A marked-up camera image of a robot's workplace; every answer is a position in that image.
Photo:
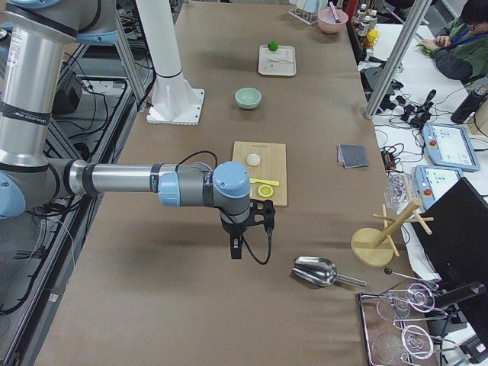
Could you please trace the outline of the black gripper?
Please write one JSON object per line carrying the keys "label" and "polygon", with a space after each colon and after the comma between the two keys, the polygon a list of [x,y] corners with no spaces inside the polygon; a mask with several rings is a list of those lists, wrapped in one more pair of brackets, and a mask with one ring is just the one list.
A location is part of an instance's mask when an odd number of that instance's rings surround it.
{"label": "black gripper", "polygon": [[252,225],[251,209],[230,214],[220,208],[220,219],[224,230],[230,235],[230,256],[232,260],[242,258],[243,233]]}

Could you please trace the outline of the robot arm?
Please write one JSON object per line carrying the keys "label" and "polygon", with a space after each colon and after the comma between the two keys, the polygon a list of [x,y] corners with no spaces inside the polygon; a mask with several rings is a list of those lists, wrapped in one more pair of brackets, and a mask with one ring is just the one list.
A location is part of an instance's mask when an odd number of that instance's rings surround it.
{"label": "robot arm", "polygon": [[234,259],[261,204],[250,197],[246,167],[118,165],[50,159],[43,154],[68,43],[116,43],[113,1],[9,1],[13,28],[1,98],[1,216],[16,217],[57,198],[106,191],[153,192],[172,207],[215,207]]}

